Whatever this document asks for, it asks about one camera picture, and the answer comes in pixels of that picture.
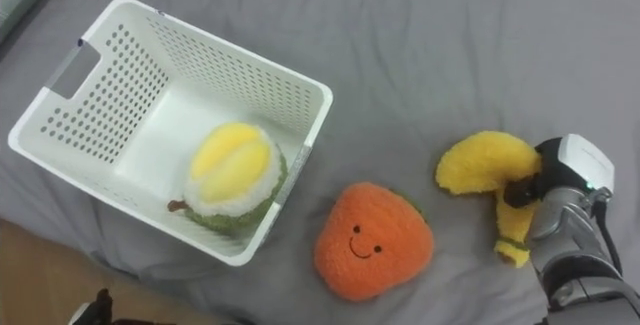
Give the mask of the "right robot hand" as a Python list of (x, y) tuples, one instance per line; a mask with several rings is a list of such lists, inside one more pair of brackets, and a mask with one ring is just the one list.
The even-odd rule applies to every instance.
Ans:
[(532, 175), (509, 181), (503, 199), (513, 208), (541, 201), (553, 189), (567, 187), (589, 195), (615, 190), (615, 165), (591, 141), (578, 134), (545, 140), (534, 147), (539, 156)]

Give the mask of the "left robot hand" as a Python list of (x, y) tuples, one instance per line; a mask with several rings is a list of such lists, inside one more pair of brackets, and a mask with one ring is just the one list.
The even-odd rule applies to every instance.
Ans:
[(111, 325), (113, 299), (107, 288), (99, 290), (95, 299), (83, 303), (69, 320), (69, 325)]

